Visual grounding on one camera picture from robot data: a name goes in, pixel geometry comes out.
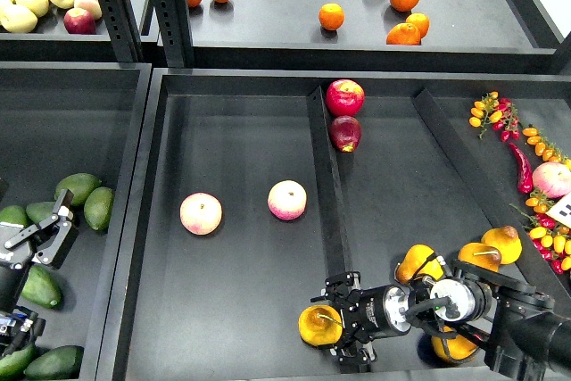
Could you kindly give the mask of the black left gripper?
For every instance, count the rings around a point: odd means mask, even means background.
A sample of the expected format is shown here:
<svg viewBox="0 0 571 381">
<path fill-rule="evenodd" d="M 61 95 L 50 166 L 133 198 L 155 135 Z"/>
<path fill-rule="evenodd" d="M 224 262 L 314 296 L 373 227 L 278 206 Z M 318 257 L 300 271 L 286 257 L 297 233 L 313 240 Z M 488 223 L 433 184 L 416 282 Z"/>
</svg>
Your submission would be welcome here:
<svg viewBox="0 0 571 381">
<path fill-rule="evenodd" d="M 13 312 L 32 263 L 59 269 L 79 230 L 71 208 L 73 193 L 63 189 L 54 202 L 54 217 L 28 228 L 1 223 L 1 312 Z"/>
</svg>

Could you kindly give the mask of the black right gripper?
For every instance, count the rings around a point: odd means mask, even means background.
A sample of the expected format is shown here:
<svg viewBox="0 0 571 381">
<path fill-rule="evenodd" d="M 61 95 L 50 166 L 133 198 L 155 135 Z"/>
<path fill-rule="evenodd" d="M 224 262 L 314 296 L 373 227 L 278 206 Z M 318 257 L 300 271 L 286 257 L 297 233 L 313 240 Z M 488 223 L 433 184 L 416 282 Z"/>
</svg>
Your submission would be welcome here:
<svg viewBox="0 0 571 381">
<path fill-rule="evenodd" d="M 395 285 L 361 289 L 360 280 L 359 271 L 328 277 L 320 295 L 310 299 L 312 303 L 326 302 L 336 310 L 343 310 L 343 341 L 348 345 L 332 348 L 332 356 L 342 373 L 370 372 L 377 361 L 371 342 L 407 335 L 410 331 L 405 317 L 409 309 L 408 293 Z"/>
</svg>

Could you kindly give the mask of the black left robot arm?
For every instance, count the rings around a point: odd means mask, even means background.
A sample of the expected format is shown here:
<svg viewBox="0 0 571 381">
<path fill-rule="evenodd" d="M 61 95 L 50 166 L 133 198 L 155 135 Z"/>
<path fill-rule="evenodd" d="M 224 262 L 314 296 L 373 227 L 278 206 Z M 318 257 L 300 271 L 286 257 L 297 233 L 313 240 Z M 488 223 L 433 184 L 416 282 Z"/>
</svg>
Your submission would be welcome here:
<svg viewBox="0 0 571 381">
<path fill-rule="evenodd" d="M 34 265 L 59 269 L 79 231 L 71 211 L 73 193 L 63 189 L 51 214 L 25 228 L 1 224 L 1 356 L 32 344 L 41 336 L 45 321 L 18 304 Z"/>
</svg>

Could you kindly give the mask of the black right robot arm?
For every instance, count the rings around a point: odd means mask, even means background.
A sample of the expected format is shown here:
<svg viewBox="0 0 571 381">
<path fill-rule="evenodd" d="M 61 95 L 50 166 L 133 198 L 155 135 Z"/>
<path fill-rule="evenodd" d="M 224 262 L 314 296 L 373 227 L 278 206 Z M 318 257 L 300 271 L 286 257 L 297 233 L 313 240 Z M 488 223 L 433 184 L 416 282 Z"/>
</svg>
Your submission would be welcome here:
<svg viewBox="0 0 571 381">
<path fill-rule="evenodd" d="M 467 261 L 445 259 L 434 250 L 414 263 L 410 278 L 364 289 L 358 271 L 329 277 L 315 302 L 337 331 L 318 345 L 340 364 L 366 366 L 376 360 L 374 341 L 411 329 L 440 340 L 447 359 L 451 341 L 464 339 L 484 353 L 484 364 L 514 380 L 541 380 L 547 370 L 570 374 L 570 319 L 555 302 L 526 282 Z"/>
</svg>

